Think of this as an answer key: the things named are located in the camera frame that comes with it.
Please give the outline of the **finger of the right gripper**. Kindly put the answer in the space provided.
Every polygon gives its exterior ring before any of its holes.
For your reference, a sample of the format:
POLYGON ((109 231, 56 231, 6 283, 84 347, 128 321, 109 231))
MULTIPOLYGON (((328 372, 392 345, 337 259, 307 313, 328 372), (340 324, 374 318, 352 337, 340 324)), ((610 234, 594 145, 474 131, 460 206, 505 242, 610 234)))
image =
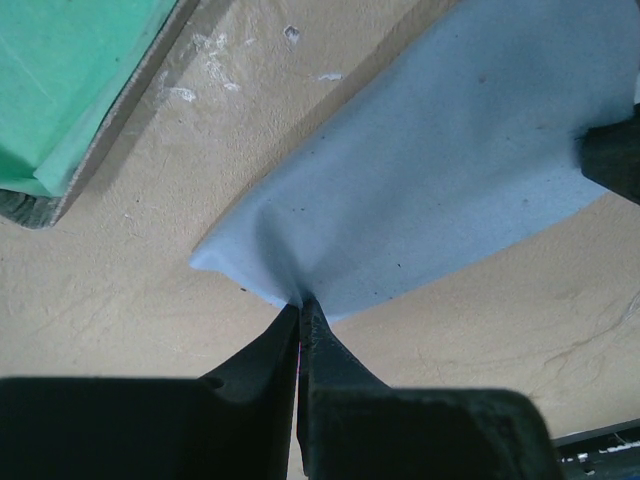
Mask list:
POLYGON ((623 121, 592 127, 577 138, 578 164, 582 175, 638 205, 639 104, 623 121))

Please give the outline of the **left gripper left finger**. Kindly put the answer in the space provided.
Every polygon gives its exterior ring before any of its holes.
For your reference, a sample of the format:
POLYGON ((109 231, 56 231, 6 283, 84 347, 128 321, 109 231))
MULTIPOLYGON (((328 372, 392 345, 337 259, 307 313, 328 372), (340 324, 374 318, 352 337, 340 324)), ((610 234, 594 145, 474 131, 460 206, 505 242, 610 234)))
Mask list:
POLYGON ((5 479, 283 479, 299 311, 198 378, 1 382, 5 479))

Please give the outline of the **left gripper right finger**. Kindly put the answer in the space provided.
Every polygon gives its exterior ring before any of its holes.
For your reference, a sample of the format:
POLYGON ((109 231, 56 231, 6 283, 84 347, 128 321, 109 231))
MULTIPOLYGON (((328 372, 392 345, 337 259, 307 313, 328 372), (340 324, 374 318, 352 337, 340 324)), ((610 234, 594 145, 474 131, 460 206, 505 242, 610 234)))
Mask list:
POLYGON ((546 424, 505 389, 392 388, 305 301, 297 436, 311 479, 560 479, 546 424))

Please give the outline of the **light blue cleaning cloth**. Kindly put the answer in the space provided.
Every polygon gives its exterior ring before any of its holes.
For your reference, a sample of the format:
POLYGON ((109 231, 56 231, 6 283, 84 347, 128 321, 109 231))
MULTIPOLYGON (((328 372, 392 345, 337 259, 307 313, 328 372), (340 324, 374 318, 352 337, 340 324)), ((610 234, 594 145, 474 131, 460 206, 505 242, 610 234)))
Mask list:
POLYGON ((633 112, 632 1, 462 1, 194 250, 276 306, 334 320, 478 262, 604 193, 580 137, 633 112))

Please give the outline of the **green lined glasses case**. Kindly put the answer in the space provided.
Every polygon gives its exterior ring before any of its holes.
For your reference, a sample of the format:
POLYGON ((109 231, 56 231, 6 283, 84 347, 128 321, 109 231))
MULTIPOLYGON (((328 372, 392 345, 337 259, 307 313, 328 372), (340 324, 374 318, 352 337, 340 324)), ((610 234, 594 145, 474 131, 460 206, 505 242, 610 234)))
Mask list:
POLYGON ((59 221, 197 5, 2 2, 2 218, 30 230, 59 221))

